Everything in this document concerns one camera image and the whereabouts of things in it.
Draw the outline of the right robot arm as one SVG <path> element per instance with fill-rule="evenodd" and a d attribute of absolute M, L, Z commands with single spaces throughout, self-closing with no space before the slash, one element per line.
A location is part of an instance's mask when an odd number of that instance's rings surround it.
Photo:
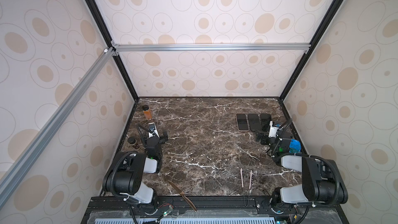
<path fill-rule="evenodd" d="M 255 129 L 256 140 L 267 145 L 266 154 L 276 165 L 299 172 L 302 182 L 295 186 L 276 188 L 270 207 L 280 214 L 286 205 L 336 206 L 348 201 L 348 190 L 334 160 L 302 153 L 301 142 L 287 129 L 292 119 L 280 124 L 268 119 Z"/>

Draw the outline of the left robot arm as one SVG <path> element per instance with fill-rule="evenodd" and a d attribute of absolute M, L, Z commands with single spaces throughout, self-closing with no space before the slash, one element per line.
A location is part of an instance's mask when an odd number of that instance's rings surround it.
<path fill-rule="evenodd" d="M 167 132 L 158 133 L 154 122 L 144 127 L 136 125 L 144 152 L 120 151 L 104 176 L 102 188 L 131 205 L 156 208 L 157 193 L 143 183 L 143 175 L 159 173 L 163 164 L 162 144 L 169 139 Z"/>

